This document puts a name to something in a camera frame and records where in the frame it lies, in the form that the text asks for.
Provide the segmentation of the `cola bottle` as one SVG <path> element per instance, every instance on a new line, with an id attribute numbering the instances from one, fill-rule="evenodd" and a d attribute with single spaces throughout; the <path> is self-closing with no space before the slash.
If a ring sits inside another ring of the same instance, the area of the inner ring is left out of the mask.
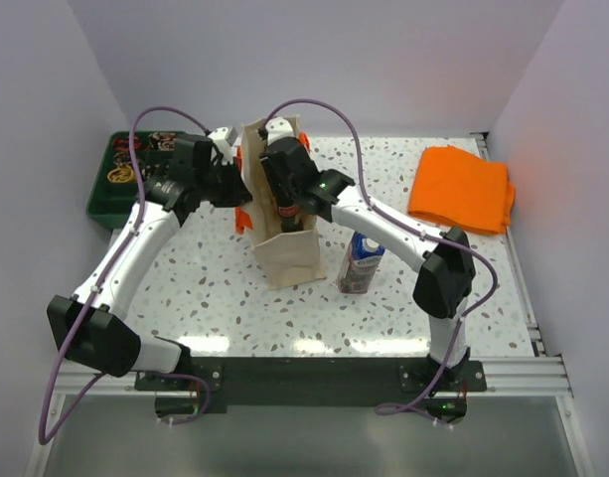
<path id="1" fill-rule="evenodd" d="M 281 231 L 283 233 L 296 233 L 303 230 L 300 207 L 296 203 L 280 200 L 277 203 L 277 213 L 280 219 Z"/>

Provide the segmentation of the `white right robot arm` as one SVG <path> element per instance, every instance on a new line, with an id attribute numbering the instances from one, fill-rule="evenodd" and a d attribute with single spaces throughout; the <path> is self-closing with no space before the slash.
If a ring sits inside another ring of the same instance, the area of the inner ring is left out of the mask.
<path id="1" fill-rule="evenodd" d="M 469 356 L 461 318 L 476 274 L 465 252 L 466 234 L 452 229 L 432 241 L 439 236 L 435 228 L 414 225 L 375 199 L 366 201 L 355 181 L 335 169 L 320 171 L 295 136 L 268 138 L 260 164 L 279 202 L 291 201 L 305 213 L 365 235 L 417 273 L 412 299 L 429 318 L 429 380 L 443 391 L 459 384 L 461 363 Z"/>

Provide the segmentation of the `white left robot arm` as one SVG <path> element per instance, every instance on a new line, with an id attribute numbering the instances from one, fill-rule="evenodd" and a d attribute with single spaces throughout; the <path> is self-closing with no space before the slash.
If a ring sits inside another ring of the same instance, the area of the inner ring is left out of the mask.
<path id="1" fill-rule="evenodd" d="M 235 208 L 251 200 L 232 155 L 235 132 L 176 137 L 167 170 L 150 176 L 118 238 L 92 275 L 47 309 L 61 355 L 113 377 L 157 372 L 170 390 L 191 380 L 189 349 L 141 337 L 126 324 L 132 299 L 163 246 L 202 203 Z"/>

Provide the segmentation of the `beige canvas bag orange handles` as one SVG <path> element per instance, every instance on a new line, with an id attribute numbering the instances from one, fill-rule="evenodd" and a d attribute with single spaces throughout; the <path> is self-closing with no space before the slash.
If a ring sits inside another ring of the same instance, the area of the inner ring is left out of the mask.
<path id="1" fill-rule="evenodd" d="M 308 137 L 300 130 L 296 116 L 285 117 L 296 128 L 296 138 L 310 147 Z M 300 208 L 303 230 L 283 233 L 277 213 L 277 203 L 260 164 L 260 155 L 267 144 L 257 129 L 268 120 L 259 119 L 242 128 L 241 143 L 236 160 L 252 201 L 235 212 L 235 227 L 247 234 L 253 252 L 271 289 L 299 285 L 326 277 L 322 264 L 316 218 Z"/>

